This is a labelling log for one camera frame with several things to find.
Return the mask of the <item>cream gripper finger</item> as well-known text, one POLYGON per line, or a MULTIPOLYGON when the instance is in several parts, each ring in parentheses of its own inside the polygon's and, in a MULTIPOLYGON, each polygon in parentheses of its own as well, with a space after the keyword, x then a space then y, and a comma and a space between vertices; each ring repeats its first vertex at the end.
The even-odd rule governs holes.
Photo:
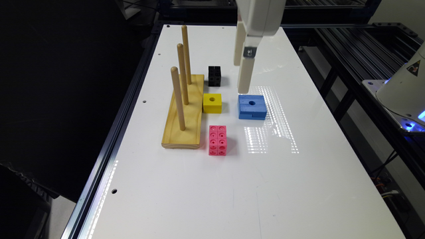
POLYGON ((246 31, 244 28, 243 21, 238 21, 236 26, 236 38, 235 38, 235 47, 234 47, 234 60, 233 63, 235 66, 240 65, 241 57, 243 55, 243 46, 246 38, 246 31))
POLYGON ((262 37, 253 37, 247 35, 243 46, 243 55, 239 65, 238 75, 238 93, 247 94, 250 89, 250 81, 254 68, 255 56, 257 48, 262 40, 262 37))

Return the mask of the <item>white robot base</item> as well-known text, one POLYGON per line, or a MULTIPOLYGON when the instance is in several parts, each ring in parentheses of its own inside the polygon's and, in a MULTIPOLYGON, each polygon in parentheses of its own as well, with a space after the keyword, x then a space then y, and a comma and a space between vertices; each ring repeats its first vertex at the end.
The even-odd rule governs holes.
POLYGON ((424 133, 424 46, 388 80, 363 86, 405 133, 424 133))

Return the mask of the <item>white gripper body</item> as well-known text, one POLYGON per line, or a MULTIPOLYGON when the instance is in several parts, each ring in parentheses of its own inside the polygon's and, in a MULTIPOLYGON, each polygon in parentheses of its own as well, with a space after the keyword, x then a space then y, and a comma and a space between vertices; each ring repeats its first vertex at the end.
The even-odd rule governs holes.
POLYGON ((276 34, 286 0, 236 0, 236 4, 247 35, 264 37, 276 34))

